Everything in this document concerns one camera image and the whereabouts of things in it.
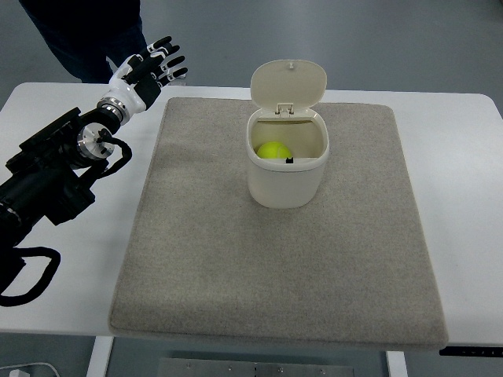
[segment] metal plate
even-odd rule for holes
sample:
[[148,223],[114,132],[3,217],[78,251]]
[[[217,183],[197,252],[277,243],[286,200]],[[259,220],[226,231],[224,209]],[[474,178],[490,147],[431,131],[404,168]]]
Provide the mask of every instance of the metal plate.
[[335,365],[162,358],[157,377],[354,377],[354,372]]

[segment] white robotic hand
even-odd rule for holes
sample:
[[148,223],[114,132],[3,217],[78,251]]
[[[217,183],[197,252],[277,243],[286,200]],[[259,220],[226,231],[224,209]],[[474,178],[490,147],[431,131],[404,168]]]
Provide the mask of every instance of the white robotic hand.
[[127,58],[110,79],[110,90],[97,106],[113,112],[121,125],[147,110],[163,86],[187,72],[187,68],[169,72],[185,60],[184,56],[167,59],[179,50],[179,46],[171,45],[171,37],[165,37]]

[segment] person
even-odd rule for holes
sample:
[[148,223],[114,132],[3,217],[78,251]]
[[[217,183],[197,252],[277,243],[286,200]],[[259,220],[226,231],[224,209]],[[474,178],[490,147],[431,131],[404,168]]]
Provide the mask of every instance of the person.
[[140,0],[19,0],[63,67],[86,83],[108,83],[146,46]]

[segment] dark pants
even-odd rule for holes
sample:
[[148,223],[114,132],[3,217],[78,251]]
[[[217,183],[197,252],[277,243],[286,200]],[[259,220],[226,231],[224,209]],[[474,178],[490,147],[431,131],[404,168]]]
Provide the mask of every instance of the dark pants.
[[82,82],[108,83],[112,69],[107,57],[119,67],[129,56],[139,53],[147,46],[141,31],[140,17],[135,25],[124,31],[112,35],[105,31],[102,38],[89,40],[62,35],[28,11],[27,13],[54,56],[71,75]]

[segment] floor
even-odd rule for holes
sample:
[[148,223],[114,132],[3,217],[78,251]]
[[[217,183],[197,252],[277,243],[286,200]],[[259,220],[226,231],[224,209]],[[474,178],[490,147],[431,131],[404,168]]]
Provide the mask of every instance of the floor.
[[[148,0],[141,16],[148,42],[172,35],[182,47],[188,86],[249,87],[254,70],[267,61],[306,59],[326,70],[331,90],[482,93],[503,114],[500,0]],[[2,2],[0,50],[0,107],[22,82],[78,82],[13,0]],[[0,367],[52,359],[66,371],[61,375],[81,376],[92,345],[86,337],[0,335]],[[118,341],[109,375],[124,375],[114,372],[121,364],[147,364],[171,348]],[[68,350],[75,353],[61,358]],[[503,359],[436,353],[406,359],[411,376],[490,376],[503,369]]]

